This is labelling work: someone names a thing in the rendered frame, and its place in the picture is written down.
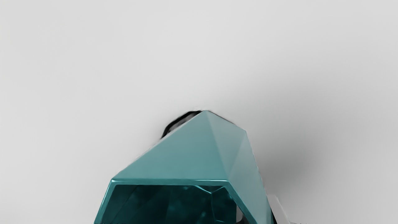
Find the teal faceted mug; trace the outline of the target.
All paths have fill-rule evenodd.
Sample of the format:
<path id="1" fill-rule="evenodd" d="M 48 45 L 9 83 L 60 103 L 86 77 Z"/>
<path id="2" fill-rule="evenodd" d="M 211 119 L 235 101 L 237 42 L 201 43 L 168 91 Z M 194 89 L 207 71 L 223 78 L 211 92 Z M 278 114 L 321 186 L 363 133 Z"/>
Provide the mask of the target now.
<path id="1" fill-rule="evenodd" d="M 94 224 L 276 224 L 247 132 L 204 110 L 110 181 Z"/>

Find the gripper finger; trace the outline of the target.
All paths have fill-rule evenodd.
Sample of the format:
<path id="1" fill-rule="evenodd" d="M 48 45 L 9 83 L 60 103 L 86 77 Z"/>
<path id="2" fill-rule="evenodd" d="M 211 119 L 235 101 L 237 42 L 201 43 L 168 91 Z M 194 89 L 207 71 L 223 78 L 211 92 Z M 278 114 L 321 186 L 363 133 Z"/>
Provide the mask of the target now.
<path id="1" fill-rule="evenodd" d="M 277 221 L 277 224 L 299 224 L 290 221 L 290 219 L 287 217 L 286 212 L 284 211 L 280 200 L 277 198 L 276 195 L 274 194 L 267 194 L 268 202 L 270 204 L 273 216 L 275 220 Z"/>

